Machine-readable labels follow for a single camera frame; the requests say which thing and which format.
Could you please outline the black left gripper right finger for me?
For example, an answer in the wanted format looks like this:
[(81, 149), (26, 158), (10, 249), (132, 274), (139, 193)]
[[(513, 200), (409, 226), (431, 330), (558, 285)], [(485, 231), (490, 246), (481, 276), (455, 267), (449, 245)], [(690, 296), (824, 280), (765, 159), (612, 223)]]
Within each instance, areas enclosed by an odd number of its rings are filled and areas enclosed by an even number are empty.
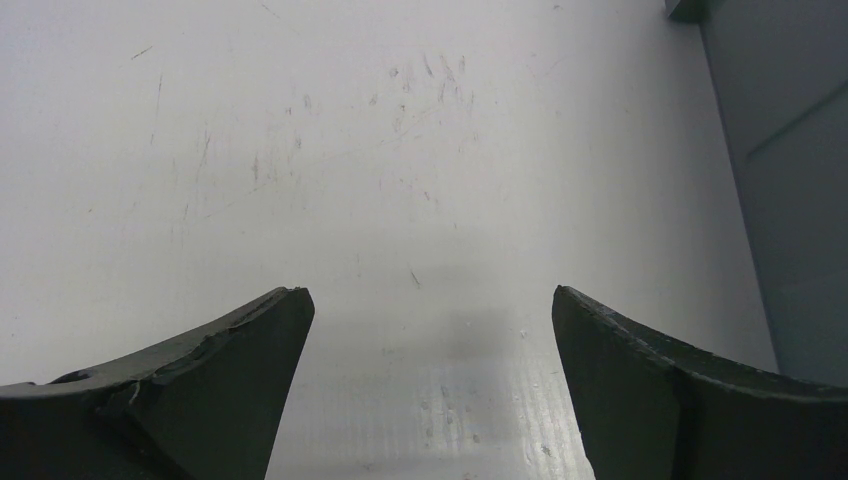
[(558, 287), (552, 324), (598, 479), (843, 479), (847, 391), (750, 367)]

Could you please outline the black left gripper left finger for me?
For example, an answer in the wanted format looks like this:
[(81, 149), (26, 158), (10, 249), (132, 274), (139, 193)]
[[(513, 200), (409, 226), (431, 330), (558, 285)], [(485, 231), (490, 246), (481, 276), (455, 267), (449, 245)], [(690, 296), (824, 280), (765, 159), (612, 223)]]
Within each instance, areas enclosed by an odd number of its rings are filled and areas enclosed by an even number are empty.
[(315, 307), (277, 288), (49, 383), (1, 389), (5, 479), (262, 479)]

